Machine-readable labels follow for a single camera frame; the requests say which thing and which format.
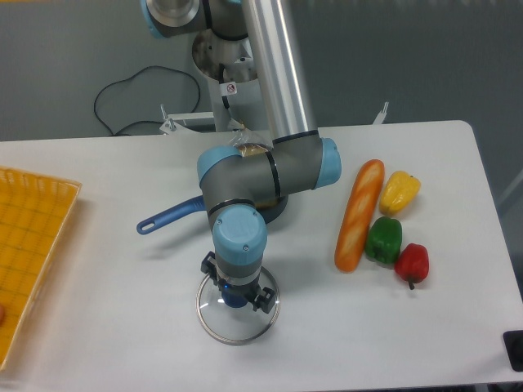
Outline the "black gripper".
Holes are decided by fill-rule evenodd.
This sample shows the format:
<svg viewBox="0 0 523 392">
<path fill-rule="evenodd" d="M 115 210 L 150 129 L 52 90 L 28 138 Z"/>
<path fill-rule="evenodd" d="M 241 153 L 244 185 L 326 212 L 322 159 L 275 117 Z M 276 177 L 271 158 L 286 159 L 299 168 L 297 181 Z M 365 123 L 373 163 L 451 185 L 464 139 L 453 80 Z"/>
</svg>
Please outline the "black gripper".
<svg viewBox="0 0 523 392">
<path fill-rule="evenodd" d="M 257 282 L 239 286 L 219 279 L 217 287 L 224 302 L 248 302 L 254 312 L 261 310 L 269 314 L 275 305 L 275 290 L 269 287 L 260 288 Z"/>
</svg>

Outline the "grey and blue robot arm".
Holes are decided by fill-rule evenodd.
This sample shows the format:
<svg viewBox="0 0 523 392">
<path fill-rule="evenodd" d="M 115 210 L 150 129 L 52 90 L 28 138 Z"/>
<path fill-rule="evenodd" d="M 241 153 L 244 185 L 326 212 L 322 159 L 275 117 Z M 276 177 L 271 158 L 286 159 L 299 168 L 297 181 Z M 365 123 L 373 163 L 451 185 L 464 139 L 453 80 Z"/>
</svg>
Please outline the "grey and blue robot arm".
<svg viewBox="0 0 523 392">
<path fill-rule="evenodd" d="M 162 38 L 208 31 L 225 42 L 246 45 L 266 107 L 272 147 L 243 156 L 234 146 L 199 156 L 201 195 L 137 226 L 148 234 L 194 212 L 204 211 L 214 249 L 201 270 L 229 307 L 251 305 L 269 313 L 272 288 L 261 287 L 267 219 L 257 204 L 335 183 L 342 173 L 335 142 L 318 133 L 302 72 L 295 25 L 286 1 L 144 1 L 150 31 Z"/>
</svg>

